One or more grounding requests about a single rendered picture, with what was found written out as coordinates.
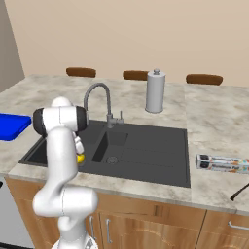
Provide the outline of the brown chair back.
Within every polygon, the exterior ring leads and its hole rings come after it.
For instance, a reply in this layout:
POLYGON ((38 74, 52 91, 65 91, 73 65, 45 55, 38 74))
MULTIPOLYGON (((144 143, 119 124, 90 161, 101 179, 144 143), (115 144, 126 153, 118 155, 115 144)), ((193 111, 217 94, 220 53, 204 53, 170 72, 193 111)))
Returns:
POLYGON ((96 70, 87 67, 68 67, 66 74, 72 77, 94 78, 96 76, 96 70))
POLYGON ((188 74, 186 82, 188 84, 219 86, 223 82, 223 77, 210 74, 188 74))
POLYGON ((125 70, 123 77, 125 80, 146 81, 148 72, 144 70, 125 70))

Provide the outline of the wooden cupboard door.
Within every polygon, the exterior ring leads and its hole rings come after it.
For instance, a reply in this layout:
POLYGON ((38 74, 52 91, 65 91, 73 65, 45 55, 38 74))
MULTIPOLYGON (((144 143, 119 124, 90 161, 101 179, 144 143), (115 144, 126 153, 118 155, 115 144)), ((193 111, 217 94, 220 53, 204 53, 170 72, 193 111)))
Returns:
POLYGON ((86 229, 86 217, 97 209, 93 189, 66 186, 66 179, 45 185, 6 179, 35 249, 98 249, 86 229))
POLYGON ((196 249, 199 230, 100 213, 104 249, 196 249), (107 243, 106 219, 113 243, 107 243))

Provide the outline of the white foil box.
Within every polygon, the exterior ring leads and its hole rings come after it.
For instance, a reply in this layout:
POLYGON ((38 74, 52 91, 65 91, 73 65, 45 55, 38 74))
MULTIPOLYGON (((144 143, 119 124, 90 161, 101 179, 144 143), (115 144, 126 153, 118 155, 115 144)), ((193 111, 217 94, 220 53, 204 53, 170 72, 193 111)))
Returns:
POLYGON ((249 174, 249 159, 197 154, 196 168, 211 171, 249 174))

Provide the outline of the wooden panel under sink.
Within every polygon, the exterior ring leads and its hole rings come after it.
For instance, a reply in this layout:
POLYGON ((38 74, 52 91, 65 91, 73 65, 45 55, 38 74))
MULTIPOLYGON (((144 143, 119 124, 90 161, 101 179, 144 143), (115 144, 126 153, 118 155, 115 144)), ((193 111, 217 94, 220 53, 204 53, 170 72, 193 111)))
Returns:
POLYGON ((98 209, 131 218, 198 230, 203 209, 99 193, 98 209))

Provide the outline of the wooden drawer front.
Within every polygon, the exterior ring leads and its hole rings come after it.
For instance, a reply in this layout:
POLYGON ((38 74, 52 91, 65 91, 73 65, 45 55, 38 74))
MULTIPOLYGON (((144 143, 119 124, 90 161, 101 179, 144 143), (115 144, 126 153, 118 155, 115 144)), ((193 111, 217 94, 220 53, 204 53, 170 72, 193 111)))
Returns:
POLYGON ((249 249, 249 231, 232 229, 228 221, 249 228, 249 216, 207 211, 196 249, 249 249))

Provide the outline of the blue tray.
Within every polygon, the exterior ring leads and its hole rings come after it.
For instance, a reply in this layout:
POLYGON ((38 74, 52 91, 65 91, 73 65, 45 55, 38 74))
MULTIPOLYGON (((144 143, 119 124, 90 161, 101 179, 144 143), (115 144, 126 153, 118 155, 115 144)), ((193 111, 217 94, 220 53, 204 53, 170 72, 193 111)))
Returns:
POLYGON ((29 116, 0 113, 0 140, 15 140, 30 124, 29 116))

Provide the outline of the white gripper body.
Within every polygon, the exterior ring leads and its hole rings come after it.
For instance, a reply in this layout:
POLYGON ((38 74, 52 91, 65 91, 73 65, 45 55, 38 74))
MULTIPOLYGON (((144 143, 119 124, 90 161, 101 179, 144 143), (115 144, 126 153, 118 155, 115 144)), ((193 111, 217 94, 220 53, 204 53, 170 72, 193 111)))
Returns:
POLYGON ((82 143, 81 138, 76 133, 73 133, 73 135, 74 135, 74 141, 75 141, 75 146, 76 146, 76 153, 78 155, 81 155, 85 151, 84 145, 82 143))

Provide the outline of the grey curved sink faucet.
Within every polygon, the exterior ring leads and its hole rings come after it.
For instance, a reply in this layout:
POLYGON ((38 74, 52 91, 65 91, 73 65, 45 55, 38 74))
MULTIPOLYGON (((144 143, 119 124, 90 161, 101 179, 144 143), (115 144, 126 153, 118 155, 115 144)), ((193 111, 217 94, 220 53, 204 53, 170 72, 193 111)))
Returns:
POLYGON ((109 88, 104 83, 95 83, 92 86, 89 87, 87 90, 85 97, 84 97, 84 108, 86 111, 89 110, 88 102, 89 102, 89 95, 91 92, 96 89, 102 87, 105 89, 106 92, 106 99, 107 99, 107 127, 112 128, 114 125, 123 125, 125 123, 125 119, 123 117, 120 117, 119 119, 116 119, 113 117, 112 111, 111 111, 111 95, 109 88))

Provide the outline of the dark grey sink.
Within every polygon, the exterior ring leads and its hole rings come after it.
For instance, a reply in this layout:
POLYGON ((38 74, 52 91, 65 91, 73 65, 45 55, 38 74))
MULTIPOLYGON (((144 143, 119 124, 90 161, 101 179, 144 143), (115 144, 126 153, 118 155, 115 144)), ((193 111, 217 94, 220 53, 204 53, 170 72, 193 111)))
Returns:
POLYGON ((79 133, 84 173, 189 188, 191 185, 187 131, 142 124, 91 120, 79 133))

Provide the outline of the grey paper towel holder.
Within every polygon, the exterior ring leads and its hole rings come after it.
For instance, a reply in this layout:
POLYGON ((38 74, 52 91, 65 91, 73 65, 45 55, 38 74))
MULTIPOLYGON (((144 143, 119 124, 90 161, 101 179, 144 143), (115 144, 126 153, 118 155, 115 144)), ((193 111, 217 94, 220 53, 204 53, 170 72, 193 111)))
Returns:
POLYGON ((165 86, 165 74, 159 69, 150 71, 147 75, 146 107, 149 113, 163 111, 163 96, 165 86))

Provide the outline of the white dishwasher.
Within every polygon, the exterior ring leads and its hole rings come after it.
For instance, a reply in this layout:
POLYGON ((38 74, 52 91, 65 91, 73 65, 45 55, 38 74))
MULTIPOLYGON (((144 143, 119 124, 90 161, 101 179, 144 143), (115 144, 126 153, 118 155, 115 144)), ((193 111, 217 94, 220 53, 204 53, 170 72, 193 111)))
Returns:
POLYGON ((0 176, 0 243, 34 249, 5 179, 0 176))

